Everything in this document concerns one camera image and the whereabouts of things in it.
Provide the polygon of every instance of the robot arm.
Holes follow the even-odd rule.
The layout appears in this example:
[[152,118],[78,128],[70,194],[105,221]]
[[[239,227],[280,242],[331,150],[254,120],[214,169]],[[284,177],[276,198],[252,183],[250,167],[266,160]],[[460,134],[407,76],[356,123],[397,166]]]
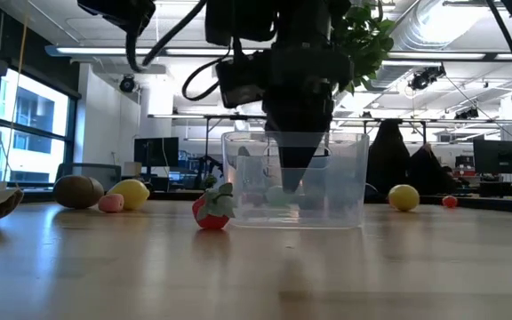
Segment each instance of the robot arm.
[[[127,34],[130,66],[141,72],[135,57],[138,36],[149,24],[153,0],[77,0],[91,14],[101,14]],[[512,0],[502,0],[512,15]],[[284,190],[294,191],[316,148],[294,148],[289,132],[308,132],[318,145],[332,121],[332,91],[352,81],[352,63],[331,43],[331,27],[350,7],[349,0],[199,0],[146,56],[146,67],[163,47],[206,5],[208,43],[234,49],[234,57],[216,66],[225,108],[262,101],[266,132],[276,140]],[[269,41],[270,49],[244,55],[240,39]]]

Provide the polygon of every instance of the toy lemon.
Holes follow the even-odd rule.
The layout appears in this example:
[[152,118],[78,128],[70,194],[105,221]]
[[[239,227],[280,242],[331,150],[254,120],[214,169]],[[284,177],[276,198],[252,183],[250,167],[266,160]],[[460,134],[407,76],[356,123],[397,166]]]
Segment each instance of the toy lemon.
[[146,186],[134,179],[118,182],[108,194],[124,196],[124,210],[138,210],[149,198],[149,190]]
[[408,212],[420,204],[418,191],[408,185],[398,185],[388,192],[390,205],[401,212]]

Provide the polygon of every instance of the computer monitor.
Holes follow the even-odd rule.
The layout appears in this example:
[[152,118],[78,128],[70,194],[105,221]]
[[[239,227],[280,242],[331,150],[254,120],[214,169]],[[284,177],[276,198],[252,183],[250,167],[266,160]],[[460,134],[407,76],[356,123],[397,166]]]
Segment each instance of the computer monitor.
[[179,138],[136,139],[133,161],[146,167],[179,166]]
[[474,140],[473,152],[476,172],[512,174],[512,141]]

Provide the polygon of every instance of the green plant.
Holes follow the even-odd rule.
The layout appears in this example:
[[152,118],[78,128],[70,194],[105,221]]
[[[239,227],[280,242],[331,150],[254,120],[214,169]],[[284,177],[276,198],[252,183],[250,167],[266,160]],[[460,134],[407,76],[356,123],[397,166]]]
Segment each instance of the green plant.
[[216,183],[217,178],[209,173],[209,175],[203,181],[203,186],[204,188],[212,188]]
[[356,87],[368,85],[367,79],[376,79],[376,71],[395,44],[390,37],[395,22],[383,19],[380,0],[378,10],[379,17],[373,18],[370,4],[354,5],[341,20],[333,23],[333,44],[354,64],[354,80],[345,88],[353,94]]

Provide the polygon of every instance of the table surface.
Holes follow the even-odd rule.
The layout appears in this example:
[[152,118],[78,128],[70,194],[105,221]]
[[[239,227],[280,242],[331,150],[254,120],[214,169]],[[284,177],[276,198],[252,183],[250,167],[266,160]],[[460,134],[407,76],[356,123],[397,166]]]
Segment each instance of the table surface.
[[363,228],[199,231],[191,203],[22,205],[0,319],[511,319],[512,214],[367,205]]

